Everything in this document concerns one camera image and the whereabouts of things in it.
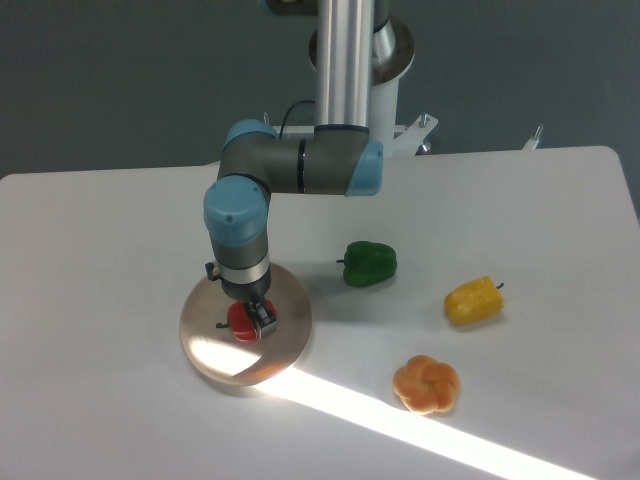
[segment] gray wall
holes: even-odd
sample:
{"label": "gray wall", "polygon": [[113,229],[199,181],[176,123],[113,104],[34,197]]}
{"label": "gray wall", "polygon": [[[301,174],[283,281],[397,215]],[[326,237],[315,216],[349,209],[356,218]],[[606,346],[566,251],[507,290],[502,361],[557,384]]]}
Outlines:
{"label": "gray wall", "polygon": [[[395,0],[417,57],[398,120],[441,124],[437,153],[618,152],[640,210],[640,0]],[[0,178],[198,165],[227,128],[314,97],[314,19],[253,0],[0,0]],[[312,122],[303,107],[295,123]]]}

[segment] silver metal pole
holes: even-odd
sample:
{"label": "silver metal pole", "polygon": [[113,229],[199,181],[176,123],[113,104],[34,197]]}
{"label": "silver metal pole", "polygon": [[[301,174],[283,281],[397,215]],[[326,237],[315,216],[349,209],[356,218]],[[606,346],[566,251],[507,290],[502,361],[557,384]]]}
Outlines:
{"label": "silver metal pole", "polygon": [[316,126],[368,126],[374,0],[321,0]]}

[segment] orange bread roll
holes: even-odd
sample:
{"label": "orange bread roll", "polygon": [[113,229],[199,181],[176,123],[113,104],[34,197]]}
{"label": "orange bread roll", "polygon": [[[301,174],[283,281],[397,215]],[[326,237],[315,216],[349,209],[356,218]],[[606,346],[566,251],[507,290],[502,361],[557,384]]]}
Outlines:
{"label": "orange bread roll", "polygon": [[450,365],[418,355],[395,373],[393,391],[413,413],[448,412],[460,392],[460,379]]}

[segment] yellow bell pepper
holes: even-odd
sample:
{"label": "yellow bell pepper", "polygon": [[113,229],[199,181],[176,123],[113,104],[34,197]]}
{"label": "yellow bell pepper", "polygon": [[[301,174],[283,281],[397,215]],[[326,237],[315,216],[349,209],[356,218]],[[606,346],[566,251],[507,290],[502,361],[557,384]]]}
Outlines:
{"label": "yellow bell pepper", "polygon": [[444,299],[444,311],[454,325],[477,322],[495,315],[502,307],[502,295],[491,277],[460,285]]}

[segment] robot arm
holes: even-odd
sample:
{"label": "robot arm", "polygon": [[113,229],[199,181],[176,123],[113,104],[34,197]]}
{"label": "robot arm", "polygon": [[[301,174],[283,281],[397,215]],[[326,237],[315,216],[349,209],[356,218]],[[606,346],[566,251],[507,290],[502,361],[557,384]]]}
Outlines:
{"label": "robot arm", "polygon": [[[375,16],[387,15],[387,7],[379,2]],[[260,121],[237,123],[223,147],[218,179],[205,194],[222,288],[256,312],[258,337],[275,327],[264,308],[271,285],[271,194],[375,195],[380,189],[383,146],[370,140],[368,124],[374,10],[374,0],[319,2],[314,138],[278,140]]]}

